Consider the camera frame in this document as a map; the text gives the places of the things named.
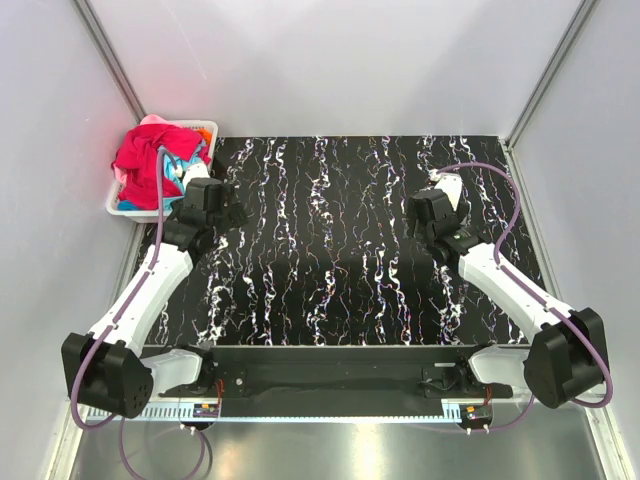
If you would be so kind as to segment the red t-shirt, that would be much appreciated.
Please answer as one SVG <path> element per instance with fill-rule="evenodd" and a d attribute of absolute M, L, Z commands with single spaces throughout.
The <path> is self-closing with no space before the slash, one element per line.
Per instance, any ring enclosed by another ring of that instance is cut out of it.
<path fill-rule="evenodd" d="M 174 167 L 185 172 L 199 161 L 205 165 L 210 162 L 206 140 L 197 131 L 163 123 L 139 125 L 125 135 L 112 162 L 116 180 L 122 185 L 120 202 L 140 210 L 157 209 L 157 158 L 161 147 L 168 151 L 162 160 L 164 199 L 185 193 Z"/>

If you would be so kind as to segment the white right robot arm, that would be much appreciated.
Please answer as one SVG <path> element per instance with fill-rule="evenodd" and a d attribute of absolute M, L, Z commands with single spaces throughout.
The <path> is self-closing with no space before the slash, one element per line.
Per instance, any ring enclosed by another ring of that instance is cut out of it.
<path fill-rule="evenodd" d="M 478 348 L 454 371 L 454 384 L 476 396 L 489 384 L 526 388 L 544 406 L 555 409 L 579 402 L 602 385 L 612 389 L 604 322 L 591 308 L 576 310 L 517 270 L 483 232 L 461 223 L 443 190 L 410 197 L 409 236 L 419 240 L 441 264 L 475 286 L 520 329 L 527 347 Z"/>

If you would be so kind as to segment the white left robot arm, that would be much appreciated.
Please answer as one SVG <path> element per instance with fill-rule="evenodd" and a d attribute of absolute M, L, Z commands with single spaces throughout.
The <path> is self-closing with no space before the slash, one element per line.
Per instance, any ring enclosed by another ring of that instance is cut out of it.
<path fill-rule="evenodd" d="M 86 334 L 71 333 L 64 340 L 61 357 L 74 407 L 133 419 L 152 397 L 175 387 L 196 396 L 214 388 L 216 372 L 196 349 L 173 348 L 152 357 L 142 351 L 174 291 L 220 236 L 246 220 L 233 184 L 211 177 L 188 183 L 120 297 Z"/>

